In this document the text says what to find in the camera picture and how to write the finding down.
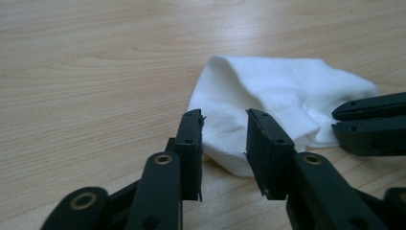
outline wooden table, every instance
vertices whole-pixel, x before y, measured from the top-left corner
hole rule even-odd
[[[215,54],[322,58],[406,91],[404,0],[0,0],[0,229],[38,229],[85,186],[113,193],[165,148]],[[382,197],[406,157],[312,149]],[[204,158],[185,229],[290,229],[284,201]]]

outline screw hole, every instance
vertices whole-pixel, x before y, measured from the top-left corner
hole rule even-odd
[[[170,161],[172,161],[172,157],[169,155],[160,155],[155,158],[155,163],[158,165],[166,165]]]
[[[351,218],[350,224],[352,224],[352,226],[354,226],[358,229],[362,229],[362,230],[370,229],[370,225],[361,218]]]
[[[312,155],[304,156],[304,161],[307,162],[308,164],[312,164],[312,165],[320,165],[320,164],[322,164],[322,160],[320,160],[319,157],[312,156]]]
[[[74,199],[71,201],[71,209],[72,210],[83,210],[86,209],[90,206],[92,206],[96,200],[98,199],[98,196],[94,193],[86,192],[80,195],[77,195]]]

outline white towel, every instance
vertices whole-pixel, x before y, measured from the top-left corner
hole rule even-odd
[[[376,86],[321,59],[212,57],[206,64],[188,110],[207,117],[203,146],[207,155],[233,174],[252,176],[244,155],[248,116],[255,108],[271,114],[295,142],[337,146],[331,112],[340,104],[378,95]]]

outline table surface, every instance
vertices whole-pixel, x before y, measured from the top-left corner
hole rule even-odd
[[[38,229],[78,188],[137,180],[215,54],[322,58],[406,91],[405,15],[404,0],[0,0],[0,229]],[[312,151],[373,196],[406,185],[406,157]],[[203,174],[185,229],[291,229],[254,178],[206,156]]]

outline cloth fold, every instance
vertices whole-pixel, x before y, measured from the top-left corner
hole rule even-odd
[[[244,155],[248,108],[271,114],[295,142],[337,146],[331,112],[351,100],[374,97],[377,87],[321,59],[212,57],[194,88],[188,110],[201,108],[205,153],[233,174],[252,176]]]

